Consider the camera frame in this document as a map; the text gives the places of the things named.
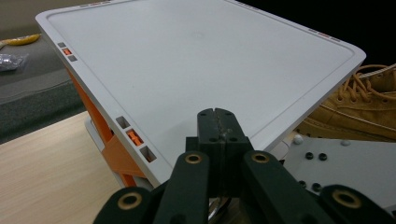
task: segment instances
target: wooden floor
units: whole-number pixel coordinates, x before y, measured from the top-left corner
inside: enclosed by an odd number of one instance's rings
[[[120,185],[87,112],[0,145],[0,223],[92,223]]]

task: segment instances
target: plastic bag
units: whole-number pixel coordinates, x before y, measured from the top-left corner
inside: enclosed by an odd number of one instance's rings
[[[0,54],[0,72],[15,70],[26,59],[26,55]]]

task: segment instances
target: shoelace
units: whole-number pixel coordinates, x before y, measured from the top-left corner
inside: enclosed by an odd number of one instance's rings
[[[371,73],[362,73],[361,70],[368,69],[368,68],[382,68],[377,71],[371,72]],[[372,83],[370,82],[368,77],[376,76],[383,74],[387,72],[388,70],[391,70],[391,76],[393,76],[393,81],[394,86],[396,86],[396,63],[391,65],[391,66],[386,66],[382,64],[369,64],[369,65],[364,65],[361,66],[358,71],[352,75],[352,77],[349,77],[346,82],[344,83],[343,86],[341,86],[338,89],[338,100],[342,101],[343,100],[343,92],[349,91],[350,93],[350,99],[352,103],[355,103],[358,100],[358,95],[357,93],[361,94],[361,98],[363,99],[364,102],[370,103],[370,97],[369,94],[372,93],[373,95],[382,98],[384,102],[387,100],[395,100],[395,96],[388,96],[384,93],[378,92],[372,88]]]

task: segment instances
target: black bolt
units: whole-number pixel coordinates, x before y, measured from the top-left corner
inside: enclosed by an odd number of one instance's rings
[[[319,192],[319,191],[321,190],[321,185],[318,184],[318,183],[312,184],[312,190],[313,190],[314,192]]]
[[[305,153],[305,158],[307,160],[312,160],[312,159],[314,159],[314,154],[312,154],[312,152],[307,152],[307,153]]]
[[[301,185],[301,187],[306,188],[306,183],[305,183],[305,181],[300,180],[298,183]]]
[[[320,154],[319,154],[319,159],[320,159],[321,161],[326,161],[326,160],[327,160],[327,155],[326,155],[325,153],[320,153]]]

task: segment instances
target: white tray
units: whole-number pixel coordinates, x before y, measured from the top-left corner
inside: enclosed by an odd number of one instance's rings
[[[236,1],[105,1],[36,20],[154,187],[196,136],[198,112],[234,112],[252,145],[269,150],[365,58]]]

